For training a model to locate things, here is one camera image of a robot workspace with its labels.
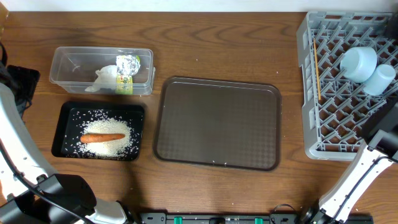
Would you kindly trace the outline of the light blue bowl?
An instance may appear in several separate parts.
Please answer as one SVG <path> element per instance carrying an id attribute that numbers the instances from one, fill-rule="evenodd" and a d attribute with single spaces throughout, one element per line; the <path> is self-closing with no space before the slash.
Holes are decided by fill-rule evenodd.
<path id="1" fill-rule="evenodd" d="M 355 83 L 365 82 L 377 65 L 376 51 L 371 47 L 353 47 L 343 54 L 340 69 L 344 77 Z"/>

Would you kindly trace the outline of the wooden chopstick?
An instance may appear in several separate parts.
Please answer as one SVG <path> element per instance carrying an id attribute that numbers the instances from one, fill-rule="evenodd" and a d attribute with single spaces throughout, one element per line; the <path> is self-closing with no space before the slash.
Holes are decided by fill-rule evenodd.
<path id="1" fill-rule="evenodd" d="M 317 81 L 317 95 L 318 95 L 318 101 L 321 100 L 321 88 L 320 88 L 320 76 L 319 76 L 319 71 L 318 71 L 318 55 L 317 55 L 317 43 L 315 38 L 313 38 L 313 53 L 314 53 L 314 61 L 315 61 L 315 76 L 316 76 L 316 81 Z"/>

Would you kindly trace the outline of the white tissue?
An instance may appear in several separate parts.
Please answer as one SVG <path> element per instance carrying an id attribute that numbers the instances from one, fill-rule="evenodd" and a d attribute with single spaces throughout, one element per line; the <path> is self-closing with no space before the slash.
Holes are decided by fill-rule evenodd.
<path id="1" fill-rule="evenodd" d="M 85 88 L 85 91 L 93 93 L 101 89 L 116 90 L 116 78 L 118 75 L 116 65 L 105 66 L 100 70 L 96 70 L 95 73 L 97 75 L 96 80 L 91 86 Z"/>

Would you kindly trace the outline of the orange carrot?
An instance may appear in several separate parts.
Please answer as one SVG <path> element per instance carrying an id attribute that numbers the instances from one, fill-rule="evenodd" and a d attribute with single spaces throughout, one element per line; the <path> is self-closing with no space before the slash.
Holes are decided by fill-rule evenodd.
<path id="1" fill-rule="evenodd" d="M 84 134 L 80 141 L 84 144 L 115 141 L 124 138 L 125 134 Z"/>

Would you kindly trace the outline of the yellow snack wrapper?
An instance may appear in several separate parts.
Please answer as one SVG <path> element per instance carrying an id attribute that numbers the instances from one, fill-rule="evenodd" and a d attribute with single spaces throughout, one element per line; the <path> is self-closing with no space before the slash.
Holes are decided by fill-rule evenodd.
<path id="1" fill-rule="evenodd" d="M 116 57 L 116 93 L 133 94 L 133 76 L 141 67 L 141 59 L 137 55 L 118 55 Z"/>

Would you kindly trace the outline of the pile of white rice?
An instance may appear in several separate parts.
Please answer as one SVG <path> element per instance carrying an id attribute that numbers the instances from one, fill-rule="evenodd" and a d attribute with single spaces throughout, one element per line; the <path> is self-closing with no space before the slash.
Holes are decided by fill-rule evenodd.
<path id="1" fill-rule="evenodd" d="M 144 115 L 137 111 L 74 108 L 60 148 L 64 157 L 131 161 L 138 157 Z M 82 143 L 85 134 L 124 134 L 122 139 Z"/>

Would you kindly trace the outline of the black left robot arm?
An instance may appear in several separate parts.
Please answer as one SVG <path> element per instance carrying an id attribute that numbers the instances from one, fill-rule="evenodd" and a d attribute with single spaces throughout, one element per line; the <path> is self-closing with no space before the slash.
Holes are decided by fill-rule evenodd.
<path id="1" fill-rule="evenodd" d="M 40 74 L 7 65 L 1 47 L 1 223 L 135 223 L 121 202 L 97 199 L 79 175 L 59 174 L 23 120 Z"/>

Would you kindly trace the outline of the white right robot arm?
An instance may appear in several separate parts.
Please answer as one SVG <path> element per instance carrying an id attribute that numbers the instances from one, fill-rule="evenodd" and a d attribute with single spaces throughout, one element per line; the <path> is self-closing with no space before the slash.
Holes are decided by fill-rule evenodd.
<path id="1" fill-rule="evenodd" d="M 379 65 L 397 68 L 397 16 L 310 11 L 297 31 L 305 153 L 311 159 L 349 162 L 302 223 L 352 223 L 355 203 L 397 163 L 397 80 L 372 96 L 362 83 L 347 79 L 341 62 L 354 47 L 369 47 Z"/>

